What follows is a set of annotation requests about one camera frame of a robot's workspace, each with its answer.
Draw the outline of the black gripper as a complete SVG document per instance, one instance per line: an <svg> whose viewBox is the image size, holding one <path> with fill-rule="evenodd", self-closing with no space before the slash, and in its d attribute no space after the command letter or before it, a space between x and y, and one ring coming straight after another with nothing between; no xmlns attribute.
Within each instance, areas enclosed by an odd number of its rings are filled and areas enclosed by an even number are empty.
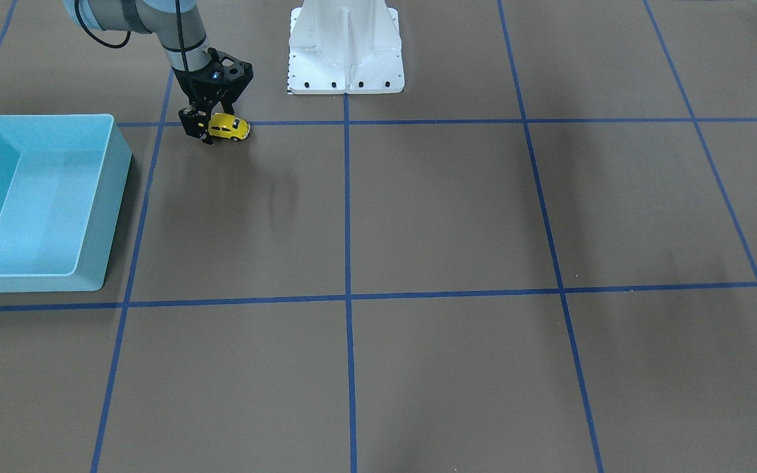
<svg viewBox="0 0 757 473"><path fill-rule="evenodd" d="M186 72L175 69L173 72L181 92L189 103L187 107L178 111L181 126L189 137L213 146L214 139L208 132L212 110L219 104L223 113L235 116L234 104L250 83L232 85L214 83L207 77L209 71L210 66L207 65L198 71Z"/></svg>

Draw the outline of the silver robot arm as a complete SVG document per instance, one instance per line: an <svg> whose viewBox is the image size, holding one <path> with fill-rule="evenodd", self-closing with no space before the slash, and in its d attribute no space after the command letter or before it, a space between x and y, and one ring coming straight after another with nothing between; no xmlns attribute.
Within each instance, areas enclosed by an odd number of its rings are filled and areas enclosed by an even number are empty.
<svg viewBox="0 0 757 473"><path fill-rule="evenodd" d="M132 34L155 35L187 98L178 120L189 137L240 143L250 125L233 105L252 81L252 65L217 50L195 1L66 1L71 19L94 41L121 49Z"/></svg>

